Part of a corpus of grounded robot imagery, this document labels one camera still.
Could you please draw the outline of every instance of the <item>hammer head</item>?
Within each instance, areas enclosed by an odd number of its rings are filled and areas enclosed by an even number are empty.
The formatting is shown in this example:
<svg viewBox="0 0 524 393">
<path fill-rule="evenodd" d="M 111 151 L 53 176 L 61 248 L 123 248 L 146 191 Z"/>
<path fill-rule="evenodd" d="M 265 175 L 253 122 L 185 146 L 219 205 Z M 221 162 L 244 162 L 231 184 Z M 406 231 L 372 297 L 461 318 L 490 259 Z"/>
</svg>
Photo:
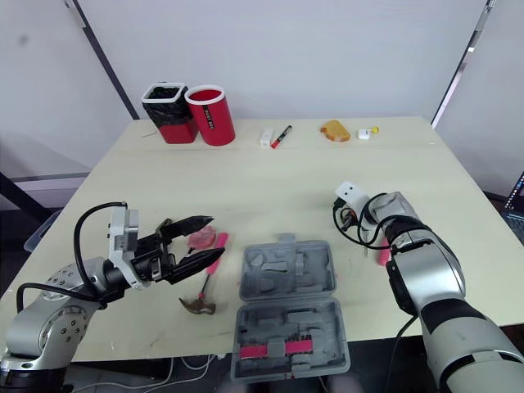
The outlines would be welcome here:
<svg viewBox="0 0 524 393">
<path fill-rule="evenodd" d="M 184 309 L 193 314 L 208 314 L 213 315 L 215 313 L 215 303 L 204 303 L 204 299 L 195 299 L 192 302 L 186 302 L 184 299 L 180 299 Z"/>
</svg>

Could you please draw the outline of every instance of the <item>marker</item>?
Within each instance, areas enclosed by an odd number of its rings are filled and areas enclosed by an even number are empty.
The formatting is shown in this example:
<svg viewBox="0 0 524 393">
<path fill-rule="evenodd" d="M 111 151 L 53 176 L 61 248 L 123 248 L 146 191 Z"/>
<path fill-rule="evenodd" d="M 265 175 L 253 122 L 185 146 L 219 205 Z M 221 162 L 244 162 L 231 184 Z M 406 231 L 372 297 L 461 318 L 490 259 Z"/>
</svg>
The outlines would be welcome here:
<svg viewBox="0 0 524 393">
<path fill-rule="evenodd" d="M 280 136 L 275 140 L 275 142 L 271 143 L 271 147 L 273 149 L 276 149 L 277 146 L 280 144 L 280 142 L 286 137 L 286 135 L 289 134 L 290 131 L 291 131 L 291 126 L 288 125 L 286 129 L 284 129 L 283 133 L 281 133 Z"/>
</svg>

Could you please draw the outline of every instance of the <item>sticker label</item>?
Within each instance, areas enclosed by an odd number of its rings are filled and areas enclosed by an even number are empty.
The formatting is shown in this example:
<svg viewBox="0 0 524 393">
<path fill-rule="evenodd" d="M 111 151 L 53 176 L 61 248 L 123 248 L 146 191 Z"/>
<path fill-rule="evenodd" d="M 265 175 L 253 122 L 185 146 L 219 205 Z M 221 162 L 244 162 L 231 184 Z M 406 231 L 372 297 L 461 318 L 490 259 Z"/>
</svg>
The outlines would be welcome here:
<svg viewBox="0 0 524 393">
<path fill-rule="evenodd" d="M 215 129 L 215 123 L 213 123 L 213 119 L 211 119 L 210 108 L 207 105 L 203 105 L 202 108 L 204 108 L 204 115 L 206 115 L 207 125 L 209 125 L 210 129 Z"/>
</svg>

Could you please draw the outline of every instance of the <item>white cable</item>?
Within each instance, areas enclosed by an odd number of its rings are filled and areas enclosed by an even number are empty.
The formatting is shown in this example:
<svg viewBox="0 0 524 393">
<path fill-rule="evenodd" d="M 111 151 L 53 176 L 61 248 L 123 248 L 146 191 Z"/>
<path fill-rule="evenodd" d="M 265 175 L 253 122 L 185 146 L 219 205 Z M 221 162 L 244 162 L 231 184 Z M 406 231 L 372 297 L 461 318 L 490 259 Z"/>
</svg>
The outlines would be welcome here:
<svg viewBox="0 0 524 393">
<path fill-rule="evenodd" d="M 165 380 L 162 382 L 157 382 L 157 383 L 152 383 L 149 385 L 142 385 L 142 386 L 128 386 L 128 385 L 124 385 L 123 383 L 118 383 L 118 382 L 97 382 L 97 383 L 92 383 L 91 385 L 80 387 L 79 389 L 75 389 L 71 393 L 85 391 L 86 389 L 89 389 L 90 387 L 95 387 L 95 386 L 117 386 L 117 387 L 122 387 L 124 389 L 132 390 L 132 389 L 145 389 L 147 387 L 164 385 L 169 379 L 171 379 L 171 376 L 173 375 L 173 364 L 174 364 L 174 361 L 173 361 L 173 358 L 171 358 L 171 363 L 169 366 L 169 373 L 167 374 L 167 377 L 165 378 Z"/>
<path fill-rule="evenodd" d="M 163 389 L 163 388 L 165 388 L 167 386 L 177 385 L 179 383 L 198 381 L 199 379 L 202 379 L 203 377 L 206 376 L 207 370 L 209 369 L 212 360 L 213 360 L 213 358 L 211 357 L 211 355 L 208 355 L 207 356 L 207 362 L 206 362 L 206 369 L 204 370 L 204 372 L 201 375 L 199 375 L 196 378 L 191 378 L 191 379 L 185 379 L 183 381 L 175 381 L 175 382 L 166 383 L 165 385 L 158 386 L 158 387 L 153 387 L 152 389 L 149 389 L 148 391 L 144 391 L 144 393 L 150 393 L 152 391 L 157 391 L 157 390 Z"/>
<path fill-rule="evenodd" d="M 210 362 L 212 362 L 214 359 L 215 359 L 215 356 L 214 355 L 211 356 L 211 361 Z M 184 359 L 183 357 L 181 357 L 180 360 L 182 360 L 183 365 L 186 366 L 187 368 L 189 368 L 190 370 L 197 371 L 197 370 L 202 370 L 203 368 L 206 367 L 206 363 L 202 364 L 202 366 L 191 366 L 191 365 L 187 364 L 186 359 Z"/>
</svg>

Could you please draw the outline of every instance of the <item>tool case lid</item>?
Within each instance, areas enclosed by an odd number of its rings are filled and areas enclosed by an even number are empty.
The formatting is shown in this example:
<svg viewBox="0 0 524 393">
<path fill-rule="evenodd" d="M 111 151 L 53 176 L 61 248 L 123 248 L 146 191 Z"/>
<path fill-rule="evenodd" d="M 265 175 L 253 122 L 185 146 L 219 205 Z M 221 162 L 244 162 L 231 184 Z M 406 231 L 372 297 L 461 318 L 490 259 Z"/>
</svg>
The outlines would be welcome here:
<svg viewBox="0 0 524 393">
<path fill-rule="evenodd" d="M 246 302 L 329 296 L 336 286 L 327 242 L 297 242 L 284 233 L 278 243 L 244 250 L 240 298 Z"/>
</svg>

